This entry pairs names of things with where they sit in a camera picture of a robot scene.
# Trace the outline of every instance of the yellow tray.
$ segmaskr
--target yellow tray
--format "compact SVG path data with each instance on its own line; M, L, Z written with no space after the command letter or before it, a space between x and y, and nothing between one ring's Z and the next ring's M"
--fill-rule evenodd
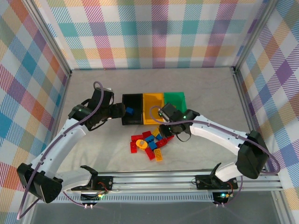
M164 94L163 93L144 93L143 94L143 124L144 125L155 125L159 124L155 122L150 116L150 109L153 106L164 106ZM158 121L163 122L163 118L158 115L158 108L152 110L154 118Z

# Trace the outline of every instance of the plaid wallpaper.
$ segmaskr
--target plaid wallpaper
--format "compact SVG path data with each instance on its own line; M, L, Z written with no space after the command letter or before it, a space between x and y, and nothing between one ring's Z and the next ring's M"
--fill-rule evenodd
M299 0L280 0L242 69L255 126L299 223Z
M21 0L0 0L0 224L16 222L16 169L49 143L66 80Z
M35 0L74 69L230 67L269 0Z

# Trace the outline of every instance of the red lego brick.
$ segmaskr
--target red lego brick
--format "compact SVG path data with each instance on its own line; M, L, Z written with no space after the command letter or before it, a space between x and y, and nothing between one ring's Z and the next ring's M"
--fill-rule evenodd
M171 136L171 137L168 137L168 138L167 138L167 141L170 141L170 140L173 139L173 138L174 138L174 135Z
M160 141L156 142L156 145L158 148L161 148L161 147L165 146L167 144L167 142L168 142L167 139L161 139Z
M136 141L139 140L139 139L143 139L143 135L142 135L142 134L140 134L140 135L132 135L132 136L131 136L131 140L132 140L133 142L136 142Z
M155 156L155 153L151 150L150 147L147 147L145 149L145 152L146 152L146 155L148 155L149 157L149 160L153 160L156 156Z
M146 139L147 137L151 136L152 133L148 131L148 132L143 132L142 135L143 135L143 139Z
M136 142L131 142L130 143L131 146L131 153L137 153L137 145Z

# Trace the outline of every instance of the blue lego brick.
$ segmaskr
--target blue lego brick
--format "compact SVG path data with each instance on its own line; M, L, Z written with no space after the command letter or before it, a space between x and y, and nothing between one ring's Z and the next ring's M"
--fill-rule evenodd
M126 113L128 113L129 115L133 115L134 114L134 109L132 109L131 107L127 107L126 108Z
M158 148L154 141L151 141L149 143L149 147L151 148L151 150L154 150L154 149Z
M154 141L154 139L155 139L155 137L154 137L153 135L151 135L151 136L145 138L145 141L146 141L147 143L149 143L149 142L151 142L151 141Z
M161 136L160 134L158 134L158 135L156 136L156 139L157 139L158 141L160 141L160 140L162 139L162 136Z

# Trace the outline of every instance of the table surface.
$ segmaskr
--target table surface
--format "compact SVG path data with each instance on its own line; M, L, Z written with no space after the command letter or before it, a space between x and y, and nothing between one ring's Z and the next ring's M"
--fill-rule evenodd
M75 70L70 79L59 130L74 106L93 94L93 82L112 88L115 103L123 94L184 92L188 109L221 125L248 132L248 125L230 68ZM67 155L59 172L88 165L99 172L145 170L212 169L235 158L224 147L199 136L187 142L174 138L161 149L163 161L149 161L144 151L130 152L131 135L153 131L157 125L122 126L121 119L109 120L88 133Z

